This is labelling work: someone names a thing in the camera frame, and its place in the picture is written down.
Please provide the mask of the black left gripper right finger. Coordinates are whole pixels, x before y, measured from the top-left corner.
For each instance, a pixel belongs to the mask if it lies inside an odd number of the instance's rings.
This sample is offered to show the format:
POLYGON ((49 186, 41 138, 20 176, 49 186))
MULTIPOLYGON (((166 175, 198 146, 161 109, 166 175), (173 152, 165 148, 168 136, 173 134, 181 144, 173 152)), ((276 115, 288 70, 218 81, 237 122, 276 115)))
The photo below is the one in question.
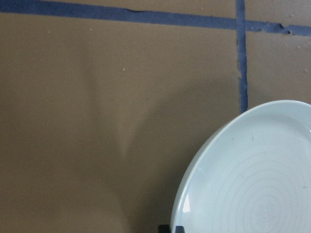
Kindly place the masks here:
POLYGON ((185 229, 183 226, 176 226, 175 233, 185 233, 185 229))

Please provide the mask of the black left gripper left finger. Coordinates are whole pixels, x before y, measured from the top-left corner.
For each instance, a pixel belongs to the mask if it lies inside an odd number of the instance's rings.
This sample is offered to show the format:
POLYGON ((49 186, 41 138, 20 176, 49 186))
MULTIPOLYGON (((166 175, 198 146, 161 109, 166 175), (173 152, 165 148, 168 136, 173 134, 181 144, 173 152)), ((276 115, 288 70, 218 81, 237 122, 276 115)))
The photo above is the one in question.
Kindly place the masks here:
POLYGON ((159 225, 158 226, 158 233, 170 233, 170 226, 169 225, 159 225))

